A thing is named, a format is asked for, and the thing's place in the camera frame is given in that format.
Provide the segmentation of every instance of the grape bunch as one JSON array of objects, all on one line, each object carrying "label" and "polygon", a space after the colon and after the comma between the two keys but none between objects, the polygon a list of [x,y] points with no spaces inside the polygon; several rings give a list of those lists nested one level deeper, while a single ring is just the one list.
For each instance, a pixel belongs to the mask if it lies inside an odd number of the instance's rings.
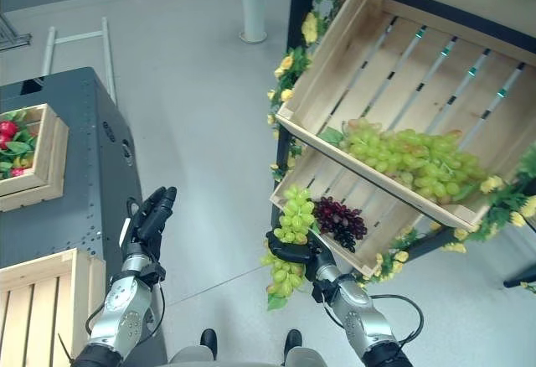
[{"label": "grape bunch", "polygon": [[272,265],[271,275],[274,282],[266,288],[268,294],[289,297],[296,287],[303,283],[304,266],[280,260],[269,253],[262,257],[260,264]]},{"label": "grape bunch", "polygon": [[338,146],[438,204],[461,201],[487,176],[476,156],[457,150],[459,130],[441,136],[411,129],[381,132],[381,127],[364,118],[349,120]]},{"label": "grape bunch", "polygon": [[359,209],[349,209],[346,205],[333,201],[333,197],[321,197],[320,201],[315,202],[313,214],[321,233],[333,233],[333,239],[343,248],[355,252],[356,240],[362,240],[367,234],[360,213]]},{"label": "grape bunch", "polygon": [[[274,235],[284,243],[307,244],[307,231],[315,221],[309,191],[299,189],[293,184],[283,195],[287,199],[283,215],[279,222],[281,227],[274,229]],[[301,264],[280,260],[270,250],[260,259],[261,265],[272,265],[271,275],[274,280],[266,291],[278,297],[289,297],[296,287],[303,282],[304,267]]]}]

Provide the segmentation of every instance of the red grapes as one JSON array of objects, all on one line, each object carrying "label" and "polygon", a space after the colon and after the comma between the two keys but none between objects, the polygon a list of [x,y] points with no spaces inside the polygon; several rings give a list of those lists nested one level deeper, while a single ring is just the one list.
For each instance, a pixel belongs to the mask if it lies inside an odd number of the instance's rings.
[{"label": "red grapes", "polygon": [[351,252],[355,252],[356,240],[362,240],[367,234],[359,209],[349,209],[333,201],[333,197],[321,197],[315,202],[313,214],[317,219],[321,233],[333,233],[333,238]]}]

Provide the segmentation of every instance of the white pole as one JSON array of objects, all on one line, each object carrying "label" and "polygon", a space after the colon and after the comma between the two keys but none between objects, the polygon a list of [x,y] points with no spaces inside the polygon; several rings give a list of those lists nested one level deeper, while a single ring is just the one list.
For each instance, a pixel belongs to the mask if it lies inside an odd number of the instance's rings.
[{"label": "white pole", "polygon": [[108,33],[108,19],[102,17],[102,43],[104,44],[104,66],[106,68],[106,83],[111,99],[116,103],[116,86],[114,85],[114,68],[111,63],[110,35]]},{"label": "white pole", "polygon": [[56,39],[56,28],[51,26],[49,28],[49,36],[47,38],[47,45],[44,48],[43,68],[41,69],[41,76],[50,74],[50,68],[52,67],[52,53],[54,52],[54,41]]}]

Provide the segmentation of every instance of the wooden shelf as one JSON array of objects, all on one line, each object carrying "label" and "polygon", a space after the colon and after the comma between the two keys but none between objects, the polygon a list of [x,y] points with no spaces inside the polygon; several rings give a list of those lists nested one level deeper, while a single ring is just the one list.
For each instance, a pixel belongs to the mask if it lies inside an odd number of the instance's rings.
[{"label": "wooden shelf", "polygon": [[[482,195],[439,206],[317,134],[325,127],[340,130],[342,121],[359,117],[371,101],[367,119],[387,127],[399,118],[395,130],[430,132],[441,114],[431,133],[459,129],[466,137],[473,131],[464,150],[490,173],[511,177],[536,139],[536,70],[530,64],[536,64],[534,54],[414,8],[390,0],[347,0],[277,119],[306,144],[421,213],[471,230],[488,209]],[[502,98],[497,93],[505,87]]]},{"label": "wooden shelf", "polygon": [[285,176],[271,195],[271,202],[275,206],[280,209],[285,206],[283,193],[292,184],[308,187],[313,200],[333,196],[334,200],[344,201],[349,208],[363,211],[360,217],[363,218],[368,233],[356,245],[355,253],[342,248],[328,234],[320,237],[334,252],[366,276],[372,275],[377,267],[376,254],[388,250],[399,231],[412,225],[420,216],[416,210],[376,189],[352,171],[310,147],[298,159],[295,169]]}]

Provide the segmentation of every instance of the black shoe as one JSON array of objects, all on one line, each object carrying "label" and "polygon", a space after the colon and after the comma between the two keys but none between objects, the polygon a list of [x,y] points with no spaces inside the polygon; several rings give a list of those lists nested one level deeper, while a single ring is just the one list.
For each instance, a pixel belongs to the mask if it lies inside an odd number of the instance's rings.
[{"label": "black shoe", "polygon": [[213,329],[208,328],[201,333],[199,344],[209,348],[214,356],[214,360],[216,360],[216,356],[218,355],[218,337],[216,337],[216,332]]},{"label": "black shoe", "polygon": [[288,352],[291,351],[292,348],[295,348],[296,346],[302,346],[302,333],[298,331],[297,329],[291,329],[288,331],[288,334],[286,335],[286,341],[285,341],[285,350],[283,351],[284,360],[283,365],[285,365],[286,362],[286,355]]}]

